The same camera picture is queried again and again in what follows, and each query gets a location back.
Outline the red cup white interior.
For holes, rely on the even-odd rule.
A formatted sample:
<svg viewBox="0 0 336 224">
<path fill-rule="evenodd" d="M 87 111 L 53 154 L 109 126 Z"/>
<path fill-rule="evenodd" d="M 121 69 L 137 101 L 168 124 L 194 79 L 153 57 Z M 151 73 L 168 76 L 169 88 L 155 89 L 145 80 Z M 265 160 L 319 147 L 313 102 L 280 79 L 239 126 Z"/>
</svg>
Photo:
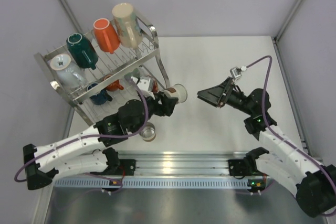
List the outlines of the red cup white interior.
<svg viewBox="0 0 336 224">
<path fill-rule="evenodd" d="M 158 85 L 157 81 L 152 76 L 144 76 L 143 77 L 144 84 L 146 85 L 146 88 L 148 91 L 156 93 L 158 92 Z"/>
</svg>

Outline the small tumbler cork band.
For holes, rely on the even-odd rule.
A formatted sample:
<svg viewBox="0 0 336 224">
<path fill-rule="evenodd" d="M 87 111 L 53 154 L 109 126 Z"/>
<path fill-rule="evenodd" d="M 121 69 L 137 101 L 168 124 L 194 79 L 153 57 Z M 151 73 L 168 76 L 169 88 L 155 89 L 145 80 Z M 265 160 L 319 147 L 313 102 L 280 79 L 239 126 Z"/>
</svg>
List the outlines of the small tumbler cork band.
<svg viewBox="0 0 336 224">
<path fill-rule="evenodd" d="M 164 89 L 163 92 L 169 98 L 178 98 L 178 103 L 184 103 L 187 100 L 187 89 L 179 83 Z"/>
</svg>

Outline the dark green mug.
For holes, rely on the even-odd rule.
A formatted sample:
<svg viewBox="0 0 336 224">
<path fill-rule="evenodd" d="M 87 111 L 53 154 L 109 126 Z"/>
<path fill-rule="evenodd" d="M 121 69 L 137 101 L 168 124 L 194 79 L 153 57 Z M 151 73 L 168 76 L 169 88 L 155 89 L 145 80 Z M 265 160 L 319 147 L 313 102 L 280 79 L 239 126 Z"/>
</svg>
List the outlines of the dark green mug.
<svg viewBox="0 0 336 224">
<path fill-rule="evenodd" d="M 73 33 L 66 40 L 67 48 L 80 68 L 96 69 L 98 55 L 90 40 L 81 33 Z"/>
</svg>

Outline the light blue mug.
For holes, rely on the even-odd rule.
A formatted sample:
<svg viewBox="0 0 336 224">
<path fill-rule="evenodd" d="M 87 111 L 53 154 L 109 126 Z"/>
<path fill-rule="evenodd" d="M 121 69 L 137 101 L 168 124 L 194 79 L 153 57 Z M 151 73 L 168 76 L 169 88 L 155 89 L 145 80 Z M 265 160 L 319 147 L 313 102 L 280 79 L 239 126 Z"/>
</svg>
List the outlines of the light blue mug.
<svg viewBox="0 0 336 224">
<path fill-rule="evenodd" d="M 61 83 L 70 89 L 83 87 L 88 83 L 85 73 L 68 54 L 54 56 L 50 61 L 50 67 L 56 72 Z"/>
</svg>

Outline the tall beige floral mug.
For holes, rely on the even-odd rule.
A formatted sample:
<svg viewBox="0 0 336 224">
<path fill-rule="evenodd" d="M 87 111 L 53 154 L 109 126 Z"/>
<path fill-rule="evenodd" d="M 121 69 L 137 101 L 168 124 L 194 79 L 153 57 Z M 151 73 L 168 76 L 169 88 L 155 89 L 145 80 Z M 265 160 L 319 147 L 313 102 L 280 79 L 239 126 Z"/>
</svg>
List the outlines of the tall beige floral mug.
<svg viewBox="0 0 336 224">
<path fill-rule="evenodd" d="M 142 42 L 142 32 L 133 5 L 117 4 L 112 9 L 112 15 L 122 46 L 137 49 Z"/>
</svg>

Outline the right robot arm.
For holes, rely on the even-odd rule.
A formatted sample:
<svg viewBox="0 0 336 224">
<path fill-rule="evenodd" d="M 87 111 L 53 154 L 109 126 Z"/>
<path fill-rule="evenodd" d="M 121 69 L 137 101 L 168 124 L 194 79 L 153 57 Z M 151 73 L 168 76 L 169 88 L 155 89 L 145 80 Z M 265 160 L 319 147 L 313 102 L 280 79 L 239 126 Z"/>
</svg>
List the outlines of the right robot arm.
<svg viewBox="0 0 336 224">
<path fill-rule="evenodd" d="M 222 108 L 229 105 L 246 114 L 247 132 L 261 144 L 249 151 L 243 173 L 263 173 L 282 185 L 309 217 L 335 208 L 335 166 L 324 166 L 288 139 L 268 114 L 269 95 L 257 88 L 246 96 L 231 77 L 221 84 L 197 92 L 202 101 Z"/>
</svg>

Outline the orange black round mug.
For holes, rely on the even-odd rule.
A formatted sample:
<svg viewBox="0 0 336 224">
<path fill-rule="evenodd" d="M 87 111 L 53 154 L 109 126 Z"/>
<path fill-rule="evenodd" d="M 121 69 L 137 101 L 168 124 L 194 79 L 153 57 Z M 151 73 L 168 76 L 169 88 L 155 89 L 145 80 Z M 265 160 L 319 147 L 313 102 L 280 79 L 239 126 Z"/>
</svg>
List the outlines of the orange black round mug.
<svg viewBox="0 0 336 224">
<path fill-rule="evenodd" d="M 116 80 L 113 83 L 106 86 L 105 89 L 110 92 L 115 92 L 117 90 L 123 90 L 124 87 L 120 84 L 119 80 Z"/>
</svg>

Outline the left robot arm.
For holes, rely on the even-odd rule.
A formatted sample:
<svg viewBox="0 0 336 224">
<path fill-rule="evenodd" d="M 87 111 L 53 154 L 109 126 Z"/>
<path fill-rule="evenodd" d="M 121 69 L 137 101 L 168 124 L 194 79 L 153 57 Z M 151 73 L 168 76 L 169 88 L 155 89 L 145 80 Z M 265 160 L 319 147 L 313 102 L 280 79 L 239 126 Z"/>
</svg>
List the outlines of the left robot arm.
<svg viewBox="0 0 336 224">
<path fill-rule="evenodd" d="M 171 116 L 180 101 L 166 90 L 139 97 L 74 136 L 44 146 L 24 146 L 24 181 L 28 190 L 77 174 L 115 174 L 120 161 L 113 145 L 139 134 L 151 116 Z"/>
</svg>

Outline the steel tumbler cork base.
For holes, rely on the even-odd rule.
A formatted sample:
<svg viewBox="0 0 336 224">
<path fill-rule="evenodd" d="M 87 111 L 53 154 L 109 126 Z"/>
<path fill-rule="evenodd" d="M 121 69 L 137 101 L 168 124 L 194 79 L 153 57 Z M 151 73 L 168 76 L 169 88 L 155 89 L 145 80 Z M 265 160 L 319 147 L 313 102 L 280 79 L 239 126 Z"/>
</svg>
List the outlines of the steel tumbler cork base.
<svg viewBox="0 0 336 224">
<path fill-rule="evenodd" d="M 156 138 L 156 128 L 154 124 L 147 122 L 139 135 L 145 142 L 153 141 Z"/>
</svg>

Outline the dark blue speckled mug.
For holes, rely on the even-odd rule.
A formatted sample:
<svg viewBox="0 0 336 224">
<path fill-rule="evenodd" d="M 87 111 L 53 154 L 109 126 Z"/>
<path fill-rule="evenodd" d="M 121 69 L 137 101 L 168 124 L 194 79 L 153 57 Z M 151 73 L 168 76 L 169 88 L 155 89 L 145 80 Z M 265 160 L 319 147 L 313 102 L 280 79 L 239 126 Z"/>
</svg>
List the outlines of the dark blue speckled mug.
<svg viewBox="0 0 336 224">
<path fill-rule="evenodd" d="M 113 98 L 108 94 L 106 89 L 102 89 L 95 95 L 92 95 L 90 100 L 94 105 L 103 105 L 106 102 L 111 102 Z"/>
</svg>

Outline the mint green cup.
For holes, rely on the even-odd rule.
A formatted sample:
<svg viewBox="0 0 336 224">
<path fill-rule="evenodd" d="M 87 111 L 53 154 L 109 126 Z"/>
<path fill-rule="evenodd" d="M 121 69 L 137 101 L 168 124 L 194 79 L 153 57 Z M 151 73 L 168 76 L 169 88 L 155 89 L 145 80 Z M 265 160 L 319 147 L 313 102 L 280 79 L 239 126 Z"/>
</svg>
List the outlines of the mint green cup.
<svg viewBox="0 0 336 224">
<path fill-rule="evenodd" d="M 132 70 L 131 72 L 127 73 L 124 76 L 124 79 L 126 81 L 132 80 L 134 83 L 138 83 L 140 78 L 142 76 L 142 72 L 140 71 L 139 68 L 135 68 L 134 70 Z"/>
</svg>

